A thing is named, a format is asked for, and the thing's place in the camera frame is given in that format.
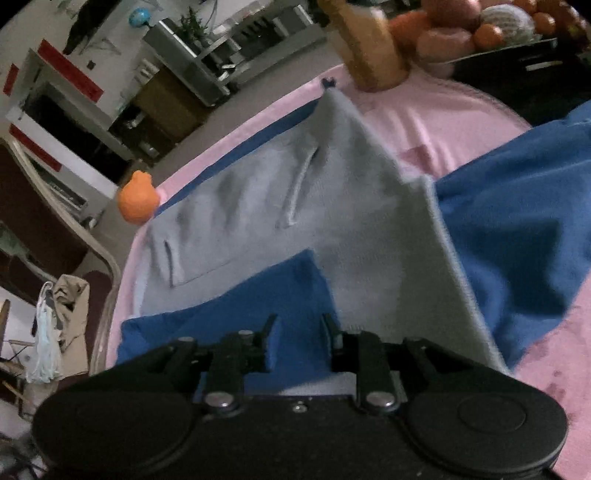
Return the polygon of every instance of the silver screw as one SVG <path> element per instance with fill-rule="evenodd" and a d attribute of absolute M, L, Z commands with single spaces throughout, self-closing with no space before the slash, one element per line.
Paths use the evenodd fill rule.
<path fill-rule="evenodd" d="M 234 395 L 228 392 L 211 392 L 205 395 L 205 403 L 212 408 L 228 408 L 234 403 Z"/>
<path fill-rule="evenodd" d="M 396 403 L 396 397 L 389 392 L 371 392 L 365 397 L 367 403 L 373 407 L 388 408 Z"/>
<path fill-rule="evenodd" d="M 306 413 L 308 411 L 308 407 L 304 402 L 299 401 L 294 403 L 294 405 L 291 408 L 291 411 L 293 411 L 293 413 Z"/>

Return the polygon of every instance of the white cord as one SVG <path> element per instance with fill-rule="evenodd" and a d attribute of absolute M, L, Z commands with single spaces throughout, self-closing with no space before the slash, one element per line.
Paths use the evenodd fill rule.
<path fill-rule="evenodd" d="M 54 325 L 54 311 L 47 305 L 46 295 L 53 288 L 53 283 L 45 282 L 37 299 L 37 334 L 35 350 L 37 360 L 32 370 L 27 368 L 27 382 L 49 383 L 61 373 L 60 332 Z"/>

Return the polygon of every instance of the tan cloth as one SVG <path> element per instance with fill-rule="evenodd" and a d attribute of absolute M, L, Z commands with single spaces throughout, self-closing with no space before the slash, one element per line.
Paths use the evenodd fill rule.
<path fill-rule="evenodd" d="M 88 372 L 86 318 L 90 285 L 73 275 L 62 275 L 53 286 L 57 328 L 61 330 L 61 377 Z"/>

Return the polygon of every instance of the pink fabric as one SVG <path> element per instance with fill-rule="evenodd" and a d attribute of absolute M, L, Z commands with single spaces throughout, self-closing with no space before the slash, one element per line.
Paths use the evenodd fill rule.
<path fill-rule="evenodd" d="M 470 87 L 414 70 L 395 89 L 356 91 L 343 66 L 324 72 L 246 121 L 238 129 L 165 180 L 158 192 L 165 202 L 205 168 L 256 132 L 322 94 L 320 80 L 334 77 L 365 120 L 394 154 L 413 167 L 441 177 L 508 142 L 530 126 L 496 100 Z M 148 225 L 135 235 L 113 314 L 107 367 L 115 364 L 121 323 L 132 314 L 135 276 Z M 591 277 L 581 289 L 569 318 L 531 348 L 517 374 L 560 402 L 569 415 L 570 433 L 556 471 L 566 480 L 591 480 L 591 403 L 589 347 Z"/>

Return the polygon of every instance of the wall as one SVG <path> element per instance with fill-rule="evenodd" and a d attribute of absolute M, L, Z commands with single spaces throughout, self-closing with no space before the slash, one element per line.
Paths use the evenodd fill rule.
<path fill-rule="evenodd" d="M 31 325 L 35 316 L 35 307 L 0 288 L 0 305 L 7 299 L 10 300 L 11 307 L 5 339 L 31 342 Z M 10 358 L 12 355 L 12 349 L 5 343 L 2 347 L 2 357 Z M 18 416 L 17 409 L 14 406 L 0 401 L 0 432 L 15 438 L 24 432 L 28 425 L 26 421 Z"/>
<path fill-rule="evenodd" d="M 199 5 L 196 0 L 158 0 L 163 11 L 157 11 L 149 3 L 137 0 L 129 9 L 144 7 L 152 11 L 152 24 L 165 17 L 175 20 L 185 13 L 189 6 L 198 10 L 207 20 L 214 1 L 207 0 Z M 77 11 L 85 0 L 72 0 L 69 8 Z M 252 0 L 219 0 L 216 24 L 250 4 Z M 59 12 L 59 0 L 33 0 L 2 30 L 0 30 L 0 86 L 5 83 L 8 69 L 12 63 L 20 66 L 29 48 L 36 49 L 42 39 L 46 39 L 58 49 L 66 44 L 70 27 L 74 20 L 66 11 Z M 120 48 L 120 56 L 108 50 L 88 49 L 84 53 L 74 52 L 70 57 L 76 66 L 86 73 L 105 93 L 98 106 L 111 118 L 117 115 L 125 99 L 134 94 L 139 85 L 133 80 L 134 70 L 142 58 L 156 63 L 151 53 L 142 43 L 146 28 L 131 28 L 127 16 L 122 17 L 108 35 L 109 40 Z M 88 62 L 96 63 L 93 70 L 87 68 Z M 7 130 L 3 122 L 7 109 L 7 97 L 0 92 L 0 135 Z"/>

